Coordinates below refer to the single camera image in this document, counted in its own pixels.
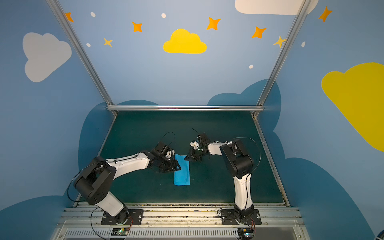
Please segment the blue square paper sheet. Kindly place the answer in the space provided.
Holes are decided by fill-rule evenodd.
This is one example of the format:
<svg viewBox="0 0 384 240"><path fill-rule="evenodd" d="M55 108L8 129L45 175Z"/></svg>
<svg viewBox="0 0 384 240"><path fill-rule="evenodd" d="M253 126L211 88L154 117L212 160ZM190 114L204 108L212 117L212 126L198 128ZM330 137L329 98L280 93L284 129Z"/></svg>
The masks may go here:
<svg viewBox="0 0 384 240"><path fill-rule="evenodd" d="M186 160L186 156L176 155L175 159L178 161L181 167L181 170L174 172L174 185L189 186L190 185L190 162Z"/></svg>

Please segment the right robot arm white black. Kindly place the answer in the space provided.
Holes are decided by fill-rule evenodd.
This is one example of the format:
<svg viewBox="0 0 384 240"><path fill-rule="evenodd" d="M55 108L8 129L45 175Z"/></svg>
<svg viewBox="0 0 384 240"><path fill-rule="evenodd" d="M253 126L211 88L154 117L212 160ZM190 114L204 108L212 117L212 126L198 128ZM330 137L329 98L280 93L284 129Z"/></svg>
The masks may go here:
<svg viewBox="0 0 384 240"><path fill-rule="evenodd" d="M234 179L235 214L245 218L254 212L251 196L251 176L254 160L251 158L243 142L235 139L230 142L212 142L203 133L197 140L190 142L190 151L186 160L200 161L206 155L222 156L226 167Z"/></svg>

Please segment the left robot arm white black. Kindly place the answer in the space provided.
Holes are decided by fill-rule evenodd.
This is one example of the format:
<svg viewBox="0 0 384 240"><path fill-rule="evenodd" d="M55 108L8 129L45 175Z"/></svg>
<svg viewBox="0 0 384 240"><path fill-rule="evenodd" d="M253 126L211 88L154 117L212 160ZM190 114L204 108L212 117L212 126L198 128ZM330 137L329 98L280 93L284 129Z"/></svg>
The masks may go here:
<svg viewBox="0 0 384 240"><path fill-rule="evenodd" d="M130 212L128 207L111 193L110 188L116 178L152 167L161 173L173 173L182 169L176 160L175 151L159 142L152 150L132 156L117 159L94 158L80 171L74 181L74 188L89 205L98 206L104 211L102 225L140 225L143 210Z"/></svg>

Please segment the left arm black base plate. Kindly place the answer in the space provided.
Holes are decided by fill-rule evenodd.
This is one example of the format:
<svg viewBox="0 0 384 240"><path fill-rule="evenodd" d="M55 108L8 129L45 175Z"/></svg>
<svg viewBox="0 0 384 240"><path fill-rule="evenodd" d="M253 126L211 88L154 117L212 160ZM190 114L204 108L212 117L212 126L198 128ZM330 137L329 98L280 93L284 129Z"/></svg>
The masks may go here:
<svg viewBox="0 0 384 240"><path fill-rule="evenodd" d="M106 226L130 226L141 225L144 210L142 209L123 209L116 216L112 216L104 211L101 225Z"/></svg>

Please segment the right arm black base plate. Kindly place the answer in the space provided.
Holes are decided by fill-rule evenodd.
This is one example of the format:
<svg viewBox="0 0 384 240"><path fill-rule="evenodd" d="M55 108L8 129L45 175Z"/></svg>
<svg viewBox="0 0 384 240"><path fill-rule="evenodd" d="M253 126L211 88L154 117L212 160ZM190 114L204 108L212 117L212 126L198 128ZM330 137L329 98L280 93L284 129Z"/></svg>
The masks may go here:
<svg viewBox="0 0 384 240"><path fill-rule="evenodd" d="M219 209L218 217L222 220L222 225L261 225L262 219L259 210L254 209L252 213L244 216L237 213L235 209Z"/></svg>

